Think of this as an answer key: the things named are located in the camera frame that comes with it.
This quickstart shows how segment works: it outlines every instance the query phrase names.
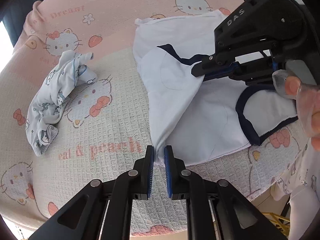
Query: silver rivet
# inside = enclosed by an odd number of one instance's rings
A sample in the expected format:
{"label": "silver rivet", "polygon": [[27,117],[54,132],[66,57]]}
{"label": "silver rivet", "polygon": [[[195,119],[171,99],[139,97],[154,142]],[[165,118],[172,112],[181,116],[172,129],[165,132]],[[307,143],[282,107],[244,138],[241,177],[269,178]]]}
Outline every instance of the silver rivet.
{"label": "silver rivet", "polygon": [[128,174],[129,174],[129,176],[134,177],[134,176],[137,176],[137,175],[138,175],[138,171],[136,171],[136,170],[131,170],[131,171],[128,172]]}
{"label": "silver rivet", "polygon": [[229,182],[227,182],[225,179],[220,179],[220,180],[219,180],[219,185],[220,185],[221,187],[226,187],[226,186],[229,185]]}
{"label": "silver rivet", "polygon": [[183,171],[181,171],[181,174],[182,174],[183,176],[190,176],[190,175],[191,175],[191,171],[189,171],[189,170],[183,170]]}
{"label": "silver rivet", "polygon": [[97,187],[100,185],[100,180],[94,179],[90,182],[91,187]]}

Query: floor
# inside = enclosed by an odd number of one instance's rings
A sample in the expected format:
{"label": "floor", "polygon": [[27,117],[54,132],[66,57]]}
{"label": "floor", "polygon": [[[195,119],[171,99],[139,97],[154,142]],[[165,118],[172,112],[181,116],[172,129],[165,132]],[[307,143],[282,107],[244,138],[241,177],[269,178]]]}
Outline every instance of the floor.
{"label": "floor", "polygon": [[[260,212],[273,212],[275,214],[281,214],[289,195],[284,196],[279,201],[275,201],[271,196],[270,192],[273,190],[275,185],[271,186],[267,191],[262,193],[259,197],[254,199],[251,203],[257,207]],[[168,234],[162,236],[139,236],[139,238],[131,237],[131,240],[187,240],[187,231]]]}

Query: human hand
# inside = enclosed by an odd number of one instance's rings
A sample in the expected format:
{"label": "human hand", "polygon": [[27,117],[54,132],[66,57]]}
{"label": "human hand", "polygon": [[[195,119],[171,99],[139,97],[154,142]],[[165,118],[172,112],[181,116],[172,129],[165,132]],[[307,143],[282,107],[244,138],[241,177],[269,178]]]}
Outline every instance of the human hand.
{"label": "human hand", "polygon": [[[284,88],[287,95],[295,96],[300,87],[301,81],[296,76],[288,76]],[[312,111],[311,127],[313,131],[320,135],[320,93],[317,93],[315,107]],[[313,148],[320,151],[320,137],[312,137],[311,144]]]}

